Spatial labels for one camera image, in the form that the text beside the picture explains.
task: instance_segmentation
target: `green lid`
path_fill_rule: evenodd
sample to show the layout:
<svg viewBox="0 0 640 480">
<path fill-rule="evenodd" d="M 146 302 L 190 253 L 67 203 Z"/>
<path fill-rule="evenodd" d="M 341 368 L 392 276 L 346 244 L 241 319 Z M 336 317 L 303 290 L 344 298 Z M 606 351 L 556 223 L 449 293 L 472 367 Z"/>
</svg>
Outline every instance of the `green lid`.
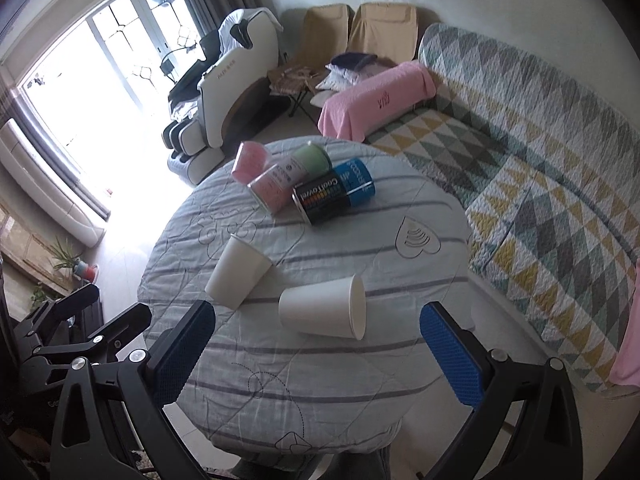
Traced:
<svg viewBox="0 0 640 480">
<path fill-rule="evenodd" d="M 291 156 L 304 166 L 309 178 L 320 176 L 333 167 L 326 151 L 312 142 L 298 148 Z"/>
</svg>

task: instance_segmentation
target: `blue textured pad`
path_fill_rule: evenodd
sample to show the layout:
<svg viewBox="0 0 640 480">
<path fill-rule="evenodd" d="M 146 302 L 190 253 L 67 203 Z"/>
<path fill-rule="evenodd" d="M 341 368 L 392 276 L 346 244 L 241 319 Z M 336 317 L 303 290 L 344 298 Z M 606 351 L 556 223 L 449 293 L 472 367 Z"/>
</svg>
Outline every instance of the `blue textured pad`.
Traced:
<svg viewBox="0 0 640 480">
<path fill-rule="evenodd" d="M 203 301 L 156 367 L 152 389 L 156 406 L 162 407 L 178 399 L 215 329 L 216 312 Z"/>
<path fill-rule="evenodd" d="M 431 304 L 420 313 L 420 333 L 462 404 L 478 407 L 484 397 L 482 375 L 453 330 Z"/>
</svg>

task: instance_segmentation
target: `pink blanket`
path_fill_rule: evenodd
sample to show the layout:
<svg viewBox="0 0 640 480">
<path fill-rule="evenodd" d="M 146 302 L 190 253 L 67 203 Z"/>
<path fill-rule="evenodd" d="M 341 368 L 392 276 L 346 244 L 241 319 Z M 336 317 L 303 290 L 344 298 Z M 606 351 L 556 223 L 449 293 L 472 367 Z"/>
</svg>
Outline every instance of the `pink blanket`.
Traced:
<svg viewBox="0 0 640 480">
<path fill-rule="evenodd" d="M 327 99 L 318 129 L 325 137 L 362 142 L 372 127 L 434 95 L 427 68 L 407 61 Z"/>
<path fill-rule="evenodd" d="M 613 363 L 609 381 L 640 387 L 640 260 L 636 262 L 636 291 L 625 337 Z"/>
</svg>

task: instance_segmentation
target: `round table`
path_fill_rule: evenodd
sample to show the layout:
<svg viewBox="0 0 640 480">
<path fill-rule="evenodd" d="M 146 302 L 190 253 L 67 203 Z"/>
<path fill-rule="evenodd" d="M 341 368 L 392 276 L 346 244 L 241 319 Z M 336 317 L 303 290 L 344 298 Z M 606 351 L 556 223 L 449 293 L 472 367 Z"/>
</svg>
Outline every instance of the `round table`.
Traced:
<svg viewBox="0 0 640 480">
<path fill-rule="evenodd" d="M 402 416 L 442 374 L 418 317 L 441 301 L 471 328 L 470 229 L 462 206 L 409 166 L 370 146 L 303 137 L 274 142 L 275 155 L 312 140 L 334 165 L 359 157 L 375 185 L 365 205 L 317 226 L 293 204 L 276 218 L 230 177 L 231 163 L 188 197 L 152 251 L 138 299 L 153 311 L 150 346 L 175 326 L 204 287 L 230 234 L 274 262 L 232 312 L 214 305 L 216 331 L 178 405 L 212 443 L 251 452 L 371 452 L 396 436 Z M 283 328 L 278 298 L 290 286 L 359 274 L 367 291 L 361 341 Z"/>
</svg>

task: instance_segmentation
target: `silver bolt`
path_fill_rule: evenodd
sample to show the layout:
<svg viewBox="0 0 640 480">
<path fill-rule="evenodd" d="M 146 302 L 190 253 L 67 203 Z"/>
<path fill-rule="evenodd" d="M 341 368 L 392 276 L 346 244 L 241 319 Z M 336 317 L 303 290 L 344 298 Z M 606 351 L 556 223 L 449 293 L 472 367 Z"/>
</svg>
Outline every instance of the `silver bolt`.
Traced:
<svg viewBox="0 0 640 480">
<path fill-rule="evenodd" d="M 491 350 L 491 357 L 495 361 L 503 363 L 509 358 L 509 354 L 507 354 L 507 352 L 501 350 L 500 348 L 494 348 L 493 350 Z"/>
<path fill-rule="evenodd" d="M 551 360 L 549 361 L 549 365 L 554 369 L 554 370 L 562 370 L 564 368 L 564 363 L 558 359 L 557 357 L 552 357 Z"/>
<path fill-rule="evenodd" d="M 84 360 L 84 357 L 77 357 L 76 359 L 71 361 L 71 367 L 74 370 L 79 370 L 80 368 L 82 368 L 84 366 L 85 362 L 86 361 Z"/>
<path fill-rule="evenodd" d="M 132 363 L 139 363 L 146 357 L 146 352 L 142 349 L 134 350 L 129 354 L 129 361 Z"/>
</svg>

